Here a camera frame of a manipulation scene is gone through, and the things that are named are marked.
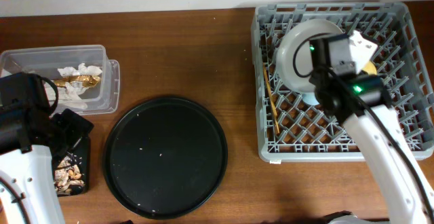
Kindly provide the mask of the white gold wrapper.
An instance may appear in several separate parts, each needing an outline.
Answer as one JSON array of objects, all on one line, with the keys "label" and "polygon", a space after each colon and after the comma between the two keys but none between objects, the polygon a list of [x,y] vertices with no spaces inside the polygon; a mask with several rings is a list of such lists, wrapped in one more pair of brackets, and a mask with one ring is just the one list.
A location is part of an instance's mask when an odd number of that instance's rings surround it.
[{"label": "white gold wrapper", "polygon": [[101,82],[102,69],[81,63],[77,68],[64,67],[57,71],[60,78],[53,79],[52,82],[58,89],[58,102],[75,109],[87,109],[87,104],[82,101],[81,95]]}]

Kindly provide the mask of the grey plate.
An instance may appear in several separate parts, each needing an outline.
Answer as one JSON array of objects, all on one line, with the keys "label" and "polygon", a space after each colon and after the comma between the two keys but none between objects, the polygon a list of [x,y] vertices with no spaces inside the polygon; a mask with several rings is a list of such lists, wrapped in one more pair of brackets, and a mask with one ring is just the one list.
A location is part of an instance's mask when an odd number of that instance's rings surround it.
[{"label": "grey plate", "polygon": [[309,77],[299,77],[293,68],[293,58],[296,55],[296,68],[301,75],[306,75],[313,70],[311,51],[309,49],[310,38],[320,34],[341,34],[342,30],[328,20],[307,20],[296,25],[282,39],[276,53],[276,72],[284,86],[298,93],[313,93],[315,86],[309,82]]}]

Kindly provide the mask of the food scraps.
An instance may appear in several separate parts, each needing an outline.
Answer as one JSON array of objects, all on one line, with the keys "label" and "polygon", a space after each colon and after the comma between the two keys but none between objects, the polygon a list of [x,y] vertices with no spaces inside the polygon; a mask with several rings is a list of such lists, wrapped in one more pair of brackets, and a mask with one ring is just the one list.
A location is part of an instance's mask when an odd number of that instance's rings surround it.
[{"label": "food scraps", "polygon": [[57,196],[79,195],[84,192],[85,174],[81,163],[71,156],[65,156],[54,171],[54,187]]}]

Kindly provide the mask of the blue cup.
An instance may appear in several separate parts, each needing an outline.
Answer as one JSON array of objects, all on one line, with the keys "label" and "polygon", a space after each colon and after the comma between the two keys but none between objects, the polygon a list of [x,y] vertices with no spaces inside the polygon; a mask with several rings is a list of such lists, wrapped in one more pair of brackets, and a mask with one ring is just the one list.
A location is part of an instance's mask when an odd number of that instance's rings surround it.
[{"label": "blue cup", "polygon": [[316,105],[319,104],[319,101],[316,99],[314,92],[309,92],[309,93],[302,94],[302,101],[305,104],[311,105],[311,106],[316,106]]}]

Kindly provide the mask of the wooden chopstick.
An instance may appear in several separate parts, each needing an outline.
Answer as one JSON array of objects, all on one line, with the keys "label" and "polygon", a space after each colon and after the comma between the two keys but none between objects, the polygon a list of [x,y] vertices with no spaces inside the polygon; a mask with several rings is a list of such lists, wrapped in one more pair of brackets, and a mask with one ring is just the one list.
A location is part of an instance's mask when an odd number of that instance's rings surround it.
[{"label": "wooden chopstick", "polygon": [[265,80],[265,86],[267,89],[267,93],[269,95],[269,100],[270,100],[270,104],[271,104],[271,111],[274,117],[277,117],[277,111],[275,108],[275,104],[273,102],[273,94],[271,91],[271,86],[270,86],[270,82],[269,82],[269,76],[267,73],[267,67],[265,65],[265,63],[262,64],[262,71],[263,71],[263,75],[264,75],[264,80]]},{"label": "wooden chopstick", "polygon": [[275,103],[273,102],[272,98],[269,98],[270,100],[270,105],[271,105],[271,112],[273,115],[273,122],[274,122],[274,126],[275,126],[275,134],[279,135],[280,134],[280,129],[279,129],[279,123],[278,123],[278,116],[277,116],[277,110],[275,107]]}]

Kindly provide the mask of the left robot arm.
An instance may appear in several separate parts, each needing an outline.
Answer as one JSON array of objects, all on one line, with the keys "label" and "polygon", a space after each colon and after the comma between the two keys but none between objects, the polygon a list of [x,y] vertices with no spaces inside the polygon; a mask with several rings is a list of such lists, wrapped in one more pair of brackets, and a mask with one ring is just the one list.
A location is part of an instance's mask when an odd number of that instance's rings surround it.
[{"label": "left robot arm", "polygon": [[90,142],[94,125],[49,102],[46,77],[15,73],[1,78],[1,205],[8,223],[63,223],[54,186],[67,152]]}]

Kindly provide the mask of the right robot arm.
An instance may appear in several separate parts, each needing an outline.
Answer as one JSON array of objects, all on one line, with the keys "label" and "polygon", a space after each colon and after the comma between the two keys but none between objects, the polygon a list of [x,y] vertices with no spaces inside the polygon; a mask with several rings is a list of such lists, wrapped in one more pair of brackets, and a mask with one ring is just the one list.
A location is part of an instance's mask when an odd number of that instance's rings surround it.
[{"label": "right robot arm", "polygon": [[309,40],[309,81],[326,115],[361,151],[387,203],[391,223],[432,223],[433,188],[408,147],[382,79],[363,73],[377,44],[359,32]]}]

